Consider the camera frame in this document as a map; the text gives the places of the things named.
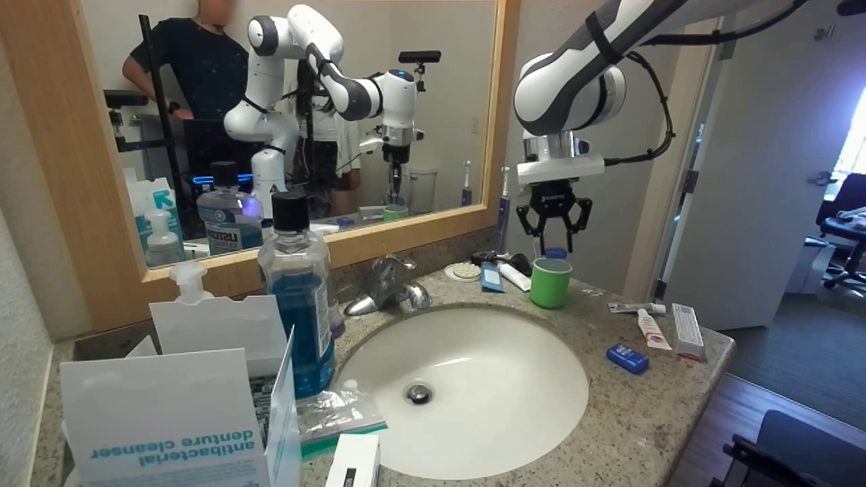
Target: white door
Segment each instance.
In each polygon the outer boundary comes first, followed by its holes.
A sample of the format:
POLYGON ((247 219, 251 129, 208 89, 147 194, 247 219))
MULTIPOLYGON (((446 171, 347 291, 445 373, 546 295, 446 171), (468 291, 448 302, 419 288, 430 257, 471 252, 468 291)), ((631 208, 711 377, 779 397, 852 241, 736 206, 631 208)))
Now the white door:
POLYGON ((866 16, 837 4, 807 3, 722 63, 664 297, 705 327, 769 325, 816 229, 824 188, 807 180, 833 170, 866 88, 866 16))

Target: blue mouthwash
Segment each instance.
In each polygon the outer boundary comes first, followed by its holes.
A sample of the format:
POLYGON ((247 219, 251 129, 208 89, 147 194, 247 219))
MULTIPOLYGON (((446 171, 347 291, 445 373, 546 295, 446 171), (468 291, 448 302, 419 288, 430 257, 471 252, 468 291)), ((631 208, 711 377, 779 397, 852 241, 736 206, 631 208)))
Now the blue mouthwash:
POLYGON ((294 328, 294 396, 325 389, 333 375, 333 339, 328 316, 325 241, 310 231, 307 197, 274 193, 274 236, 259 249, 259 266, 268 294, 276 296, 288 337, 294 328))
POLYGON ((237 165, 210 165, 214 191, 198 197, 198 216, 204 221, 210 254, 216 256, 262 245, 262 202, 238 189, 237 165))

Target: robotic arm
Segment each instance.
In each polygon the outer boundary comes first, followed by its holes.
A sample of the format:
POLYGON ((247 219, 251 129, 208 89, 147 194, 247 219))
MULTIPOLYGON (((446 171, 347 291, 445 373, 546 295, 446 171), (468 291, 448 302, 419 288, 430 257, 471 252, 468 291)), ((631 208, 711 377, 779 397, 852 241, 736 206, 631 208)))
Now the robotic arm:
MULTIPOLYGON (((733 35, 747 36, 784 19, 806 1, 792 0, 790 7, 770 21, 730 35, 714 32, 706 36, 658 36, 690 23, 734 13, 754 1, 607 0, 558 49, 526 63, 514 92, 514 111, 525 129, 526 162, 517 165, 518 181, 530 185, 532 198, 529 205, 516 210, 525 232, 540 237, 542 253, 548 218, 563 218, 569 252, 573 251, 572 235, 586 228, 592 201, 575 198, 572 181, 600 174, 605 166, 618 162, 652 159, 652 155, 605 159, 577 135, 578 130, 615 117, 622 108, 626 83, 617 63, 642 43, 702 45, 725 42, 733 35), (572 223, 569 212, 575 204, 581 212, 578 222, 572 223), (530 208, 539 214, 535 226, 527 218, 530 208)), ((639 55, 629 58, 642 60, 639 55)))
POLYGON ((233 139, 267 144, 252 159, 253 194, 262 201, 265 218, 273 215, 270 193, 286 190, 283 160, 294 154, 300 133, 294 116, 273 109, 282 99, 287 59, 309 63, 344 119, 362 120, 381 114, 381 136, 367 143, 365 150, 381 145, 385 160, 396 172, 401 171, 401 165, 409 161, 411 142, 423 137, 415 130, 417 90, 411 74, 392 69, 369 78, 344 76, 339 68, 343 37, 307 5, 295 5, 288 17, 254 17, 248 36, 252 49, 247 91, 223 123, 233 139))

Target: black bottle cap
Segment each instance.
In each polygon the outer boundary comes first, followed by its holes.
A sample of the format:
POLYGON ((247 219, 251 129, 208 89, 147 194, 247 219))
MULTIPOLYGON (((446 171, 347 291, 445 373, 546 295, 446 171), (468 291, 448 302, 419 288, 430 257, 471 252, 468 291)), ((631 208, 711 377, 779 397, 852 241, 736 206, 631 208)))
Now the black bottle cap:
POLYGON ((307 196, 300 192, 276 192, 271 195, 275 231, 303 231, 310 228, 307 196))
POLYGON ((210 163, 214 186, 237 186, 237 164, 232 161, 210 163))

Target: wooden mirror frame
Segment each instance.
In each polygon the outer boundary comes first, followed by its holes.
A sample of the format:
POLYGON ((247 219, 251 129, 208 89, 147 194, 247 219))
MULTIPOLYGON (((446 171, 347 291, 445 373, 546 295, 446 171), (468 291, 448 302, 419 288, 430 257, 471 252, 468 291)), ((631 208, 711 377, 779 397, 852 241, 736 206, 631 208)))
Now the wooden mirror frame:
MULTIPOLYGON (((496 29, 481 203, 328 236, 335 269, 495 225, 520 1, 491 1, 496 29)), ((90 329, 149 319, 148 303, 169 301, 177 289, 168 269, 145 266, 80 0, 0 0, 0 5, 0 34, 90 329)), ((247 250, 203 260, 209 269, 205 287, 228 296, 261 289, 255 255, 247 250)))

